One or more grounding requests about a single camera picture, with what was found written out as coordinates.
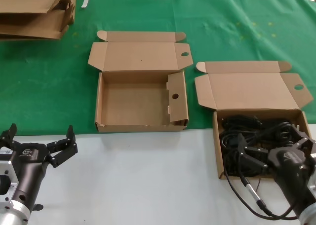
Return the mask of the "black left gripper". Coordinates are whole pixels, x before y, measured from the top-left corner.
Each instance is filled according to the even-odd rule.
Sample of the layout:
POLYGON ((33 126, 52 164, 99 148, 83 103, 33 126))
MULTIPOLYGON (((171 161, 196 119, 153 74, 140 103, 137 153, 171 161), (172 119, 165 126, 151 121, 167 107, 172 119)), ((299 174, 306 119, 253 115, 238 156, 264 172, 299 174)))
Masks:
POLYGON ((13 151, 13 165, 18 179, 13 200, 22 203, 29 210, 42 210, 43 205, 36 204, 36 199, 49 163, 56 168, 78 153, 73 126, 69 125, 65 139, 47 145, 19 143, 13 140, 16 133, 17 126, 13 123, 0 135, 0 148, 13 151))

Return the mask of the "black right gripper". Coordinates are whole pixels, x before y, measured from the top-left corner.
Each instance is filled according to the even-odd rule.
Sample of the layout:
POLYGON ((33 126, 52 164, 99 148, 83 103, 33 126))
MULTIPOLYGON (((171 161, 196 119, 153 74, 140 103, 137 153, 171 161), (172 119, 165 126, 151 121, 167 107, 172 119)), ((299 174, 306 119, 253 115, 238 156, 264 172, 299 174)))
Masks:
POLYGON ((292 147, 262 148, 255 136, 237 135, 237 173, 240 178, 264 178, 269 168, 294 212, 302 212, 316 202, 307 183, 312 174, 306 156, 316 155, 316 141, 292 125, 292 147))

